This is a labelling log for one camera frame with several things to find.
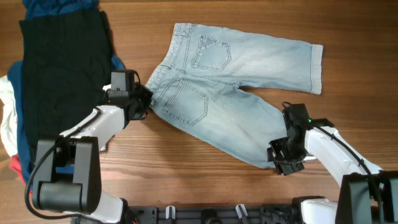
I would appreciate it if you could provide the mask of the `light blue denim shorts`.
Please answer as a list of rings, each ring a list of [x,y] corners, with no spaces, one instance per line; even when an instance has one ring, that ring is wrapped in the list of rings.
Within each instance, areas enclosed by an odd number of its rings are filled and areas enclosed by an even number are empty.
[[[261,169],[285,137],[282,113],[246,88],[320,94],[323,46],[226,27],[177,23],[147,82],[151,109],[172,126]]]

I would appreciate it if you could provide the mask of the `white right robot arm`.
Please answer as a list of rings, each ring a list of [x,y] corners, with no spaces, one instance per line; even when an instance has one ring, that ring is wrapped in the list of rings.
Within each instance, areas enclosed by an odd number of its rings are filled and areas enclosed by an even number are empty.
[[[340,186],[337,202],[294,198],[289,223],[397,223],[397,171],[384,170],[350,146],[326,118],[309,117],[304,104],[282,102],[287,135],[269,144],[268,158],[281,175],[320,161]]]

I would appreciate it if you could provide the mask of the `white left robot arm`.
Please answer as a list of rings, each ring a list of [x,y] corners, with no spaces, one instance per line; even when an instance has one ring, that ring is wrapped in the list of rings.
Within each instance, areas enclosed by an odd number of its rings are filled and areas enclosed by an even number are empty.
[[[39,218],[72,223],[137,223],[123,198],[101,186],[100,149],[130,121],[147,117],[152,92],[135,70],[114,70],[103,104],[73,128],[38,142],[25,205]]]

